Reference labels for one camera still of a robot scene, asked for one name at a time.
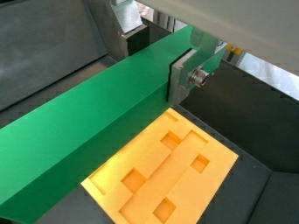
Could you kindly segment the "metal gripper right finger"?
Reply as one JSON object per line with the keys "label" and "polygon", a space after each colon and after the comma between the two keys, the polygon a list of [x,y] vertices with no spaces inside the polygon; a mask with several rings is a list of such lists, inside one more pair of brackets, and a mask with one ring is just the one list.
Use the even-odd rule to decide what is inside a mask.
{"label": "metal gripper right finger", "polygon": [[201,88],[220,66],[227,43],[196,28],[191,48],[169,65],[167,101],[177,106],[195,87]]}

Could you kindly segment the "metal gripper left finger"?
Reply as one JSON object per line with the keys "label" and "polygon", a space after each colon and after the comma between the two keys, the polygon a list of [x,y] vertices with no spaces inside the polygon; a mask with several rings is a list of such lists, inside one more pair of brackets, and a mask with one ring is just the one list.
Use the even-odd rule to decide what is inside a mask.
{"label": "metal gripper left finger", "polygon": [[123,60],[149,46],[149,28],[135,0],[87,0],[107,53]]}

